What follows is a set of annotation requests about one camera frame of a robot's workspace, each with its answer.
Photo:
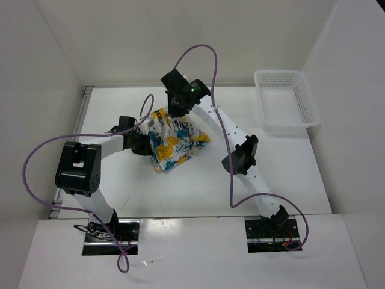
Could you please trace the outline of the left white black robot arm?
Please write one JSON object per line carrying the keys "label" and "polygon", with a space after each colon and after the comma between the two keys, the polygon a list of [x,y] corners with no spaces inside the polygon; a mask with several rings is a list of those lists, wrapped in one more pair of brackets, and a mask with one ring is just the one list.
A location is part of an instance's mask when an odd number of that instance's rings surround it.
{"label": "left white black robot arm", "polygon": [[150,136],[138,127],[137,120],[120,116],[118,125],[110,131],[112,137],[94,138],[89,143],[67,141],[63,146],[55,185],[73,196],[87,210],[90,224],[86,234],[115,240],[124,231],[117,212],[106,202],[99,188],[102,159],[125,149],[149,156]]}

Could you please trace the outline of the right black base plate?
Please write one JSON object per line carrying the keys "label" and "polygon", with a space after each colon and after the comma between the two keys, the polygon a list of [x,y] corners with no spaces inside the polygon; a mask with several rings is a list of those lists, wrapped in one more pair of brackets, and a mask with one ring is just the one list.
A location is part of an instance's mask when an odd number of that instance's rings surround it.
{"label": "right black base plate", "polygon": [[296,219],[290,217],[281,229],[273,232],[260,217],[245,218],[248,253],[287,252],[301,244]]}

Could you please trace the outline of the white teal yellow patterned shorts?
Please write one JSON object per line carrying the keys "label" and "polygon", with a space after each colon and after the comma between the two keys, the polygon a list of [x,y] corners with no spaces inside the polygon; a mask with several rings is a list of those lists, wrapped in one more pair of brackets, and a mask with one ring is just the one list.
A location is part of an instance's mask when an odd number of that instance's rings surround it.
{"label": "white teal yellow patterned shorts", "polygon": [[166,108],[151,114],[149,137],[157,173],[186,162],[211,141],[189,116],[170,117]]}

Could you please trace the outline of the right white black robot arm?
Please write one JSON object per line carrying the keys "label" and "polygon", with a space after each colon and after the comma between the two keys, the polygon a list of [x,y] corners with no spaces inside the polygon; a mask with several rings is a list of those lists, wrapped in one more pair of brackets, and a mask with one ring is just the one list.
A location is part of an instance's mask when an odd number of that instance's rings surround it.
{"label": "right white black robot arm", "polygon": [[221,163],[230,174],[230,207],[236,208],[253,199],[265,232],[271,237],[280,235],[285,230],[289,214],[273,196],[257,168],[258,137],[238,128],[216,103],[214,89],[208,88],[201,80],[189,82],[177,69],[173,69],[161,78],[161,82],[166,89],[171,117],[193,112],[223,141],[227,155]]}

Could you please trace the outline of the white perforated plastic basket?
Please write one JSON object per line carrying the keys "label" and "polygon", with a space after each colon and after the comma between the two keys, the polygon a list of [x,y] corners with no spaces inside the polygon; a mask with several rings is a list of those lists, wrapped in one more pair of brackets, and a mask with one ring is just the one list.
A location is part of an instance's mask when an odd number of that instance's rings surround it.
{"label": "white perforated plastic basket", "polygon": [[303,72],[258,70],[254,83],[265,130],[299,131],[321,123],[314,94]]}

